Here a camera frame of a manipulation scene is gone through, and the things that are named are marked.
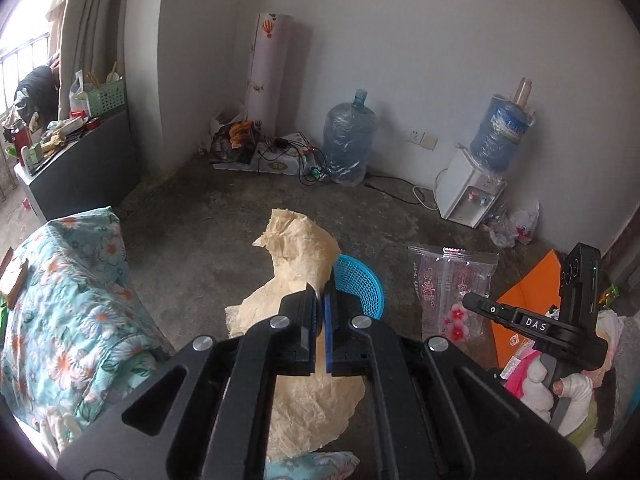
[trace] wall socket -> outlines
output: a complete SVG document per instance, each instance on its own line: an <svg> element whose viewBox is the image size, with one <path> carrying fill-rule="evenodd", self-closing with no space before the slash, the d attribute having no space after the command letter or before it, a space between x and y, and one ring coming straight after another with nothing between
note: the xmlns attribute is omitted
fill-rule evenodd
<svg viewBox="0 0 640 480"><path fill-rule="evenodd" d="M409 132L409 142L422 146L427 150L434 150L438 143L438 137L428 132L418 132L417 130L411 130Z"/></svg>

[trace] blue plastic basket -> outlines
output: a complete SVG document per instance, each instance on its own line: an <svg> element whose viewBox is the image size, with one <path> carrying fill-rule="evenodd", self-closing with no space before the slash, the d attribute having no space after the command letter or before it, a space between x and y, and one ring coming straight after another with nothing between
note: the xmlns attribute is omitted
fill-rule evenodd
<svg viewBox="0 0 640 480"><path fill-rule="evenodd" d="M364 313L380 319L385 309L385 295L380 280L362 262L341 254L334 265L335 288L360 298Z"/></svg>

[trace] orange package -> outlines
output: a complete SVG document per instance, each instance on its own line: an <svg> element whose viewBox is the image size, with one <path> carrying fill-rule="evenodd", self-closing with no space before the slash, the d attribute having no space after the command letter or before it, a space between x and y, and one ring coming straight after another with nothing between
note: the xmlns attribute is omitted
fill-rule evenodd
<svg viewBox="0 0 640 480"><path fill-rule="evenodd" d="M560 306L560 261L549 251L534 269L498 300L511 306L546 314L552 305ZM504 368L526 338L497 323L491 323L498 365Z"/></svg>

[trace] crumpled brown paper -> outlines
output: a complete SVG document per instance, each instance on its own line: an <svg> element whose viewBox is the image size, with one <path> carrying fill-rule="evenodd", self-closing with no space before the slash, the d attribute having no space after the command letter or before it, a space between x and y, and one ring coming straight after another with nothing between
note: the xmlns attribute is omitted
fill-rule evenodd
<svg viewBox="0 0 640 480"><path fill-rule="evenodd" d="M285 209L271 211L269 225L254 245L271 253L274 277L242 304L226 308L229 337L242 335L258 321L277 314L280 300L305 290L307 283L320 294L340 255L329 233L308 217ZM276 380L267 458L293 458L338 438L364 392L361 377L326 373L322 332L316 339L316 373Z"/></svg>

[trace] white power cord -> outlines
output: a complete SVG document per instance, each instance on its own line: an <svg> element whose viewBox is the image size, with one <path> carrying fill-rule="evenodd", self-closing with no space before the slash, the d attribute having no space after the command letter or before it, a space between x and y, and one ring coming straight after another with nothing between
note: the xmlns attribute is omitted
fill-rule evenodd
<svg viewBox="0 0 640 480"><path fill-rule="evenodd" d="M436 202L436 190L438 189L438 178L440 177L441 174L443 174L445 171L447 171L448 168L445 168L444 170L442 170L439 174L436 175L436 184L434 186L433 189L429 189L428 187L423 187L423 186L414 186L414 196L416 197L416 199L418 200L418 202L420 202L425 208L427 208L429 211L437 211L438 207L429 207L428 205L426 205L422 199L418 196L417 190L420 190L420 194L422 194L422 190L425 189L427 191L431 191L432 195L433 195L433 201Z"/></svg>

